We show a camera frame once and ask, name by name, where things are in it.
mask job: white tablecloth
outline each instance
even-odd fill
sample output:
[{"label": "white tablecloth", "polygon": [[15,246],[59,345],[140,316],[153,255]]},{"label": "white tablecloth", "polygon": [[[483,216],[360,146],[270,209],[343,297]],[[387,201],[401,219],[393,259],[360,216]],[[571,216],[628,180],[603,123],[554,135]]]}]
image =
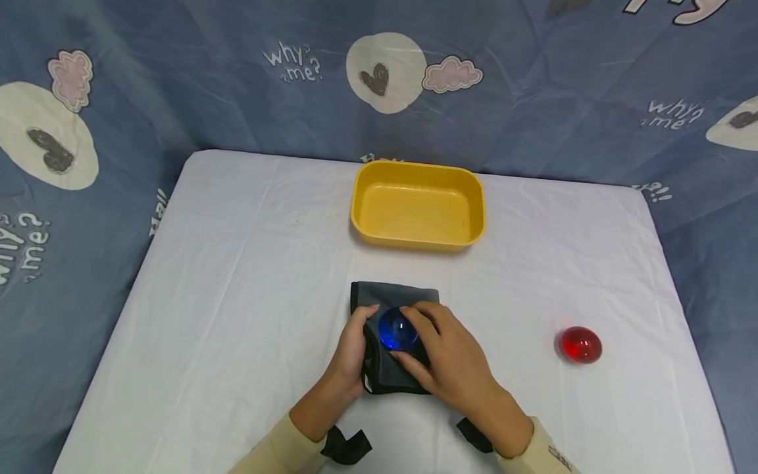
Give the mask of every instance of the white tablecloth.
[{"label": "white tablecloth", "polygon": [[[321,375],[357,280],[437,288],[584,474],[733,472],[642,195],[483,175],[483,239],[416,253],[351,228],[359,166],[188,161],[55,474],[226,472]],[[556,355],[571,325],[600,336],[599,362]],[[497,472],[459,418],[432,397],[366,395],[339,423],[374,446],[350,472]]]}]

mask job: person's left hand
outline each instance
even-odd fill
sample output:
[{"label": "person's left hand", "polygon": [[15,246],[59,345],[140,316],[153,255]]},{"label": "person's left hand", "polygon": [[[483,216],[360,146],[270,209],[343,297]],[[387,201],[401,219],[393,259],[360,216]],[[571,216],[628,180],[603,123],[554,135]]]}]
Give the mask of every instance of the person's left hand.
[{"label": "person's left hand", "polygon": [[337,350],[327,367],[324,377],[330,380],[337,390],[342,391],[348,398],[355,400],[363,394],[361,367],[366,352],[366,338],[363,335],[363,325],[379,309],[379,305],[359,306],[350,316],[340,335]]},{"label": "person's left hand", "polygon": [[290,411],[292,423],[313,442],[324,439],[350,404],[363,394],[363,325],[378,309],[379,305],[356,308],[321,379]]}]

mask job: red glass ball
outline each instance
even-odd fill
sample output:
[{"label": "red glass ball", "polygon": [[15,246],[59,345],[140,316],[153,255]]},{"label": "red glass ball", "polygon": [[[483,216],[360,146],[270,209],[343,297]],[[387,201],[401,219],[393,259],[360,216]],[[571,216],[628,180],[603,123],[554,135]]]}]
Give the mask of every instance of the red glass ball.
[{"label": "red glass ball", "polygon": [[563,355],[580,364],[591,364],[603,354],[603,344],[597,334],[581,326],[566,329],[561,334],[560,345]]}]

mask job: printed heart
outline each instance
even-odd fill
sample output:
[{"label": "printed heart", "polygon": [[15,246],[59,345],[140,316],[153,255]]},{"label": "printed heart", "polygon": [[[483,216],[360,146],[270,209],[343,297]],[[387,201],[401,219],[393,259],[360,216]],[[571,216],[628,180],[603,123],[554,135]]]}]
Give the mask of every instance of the printed heart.
[{"label": "printed heart", "polygon": [[732,117],[729,124],[734,128],[741,129],[756,122],[758,122],[758,112],[742,112]]},{"label": "printed heart", "polygon": [[387,84],[390,82],[390,70],[385,64],[378,62],[374,64],[374,74],[371,75],[366,71],[361,71],[361,82],[370,89],[374,94],[384,97],[387,94]]},{"label": "printed heart", "polygon": [[42,156],[45,166],[51,173],[66,174],[74,164],[74,154],[61,145],[50,133],[39,128],[27,130],[27,136],[47,153]]}]

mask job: sleeve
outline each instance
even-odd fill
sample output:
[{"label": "sleeve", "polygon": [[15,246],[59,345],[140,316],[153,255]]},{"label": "sleeve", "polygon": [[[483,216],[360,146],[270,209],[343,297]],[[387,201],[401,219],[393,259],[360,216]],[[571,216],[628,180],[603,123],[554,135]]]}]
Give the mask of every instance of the sleeve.
[{"label": "sleeve", "polygon": [[497,460],[508,474],[581,474],[555,445],[545,432],[540,420],[531,417],[534,435],[521,456],[506,459],[499,454]]},{"label": "sleeve", "polygon": [[315,474],[326,457],[321,454],[327,439],[307,439],[286,414],[229,474]]}]

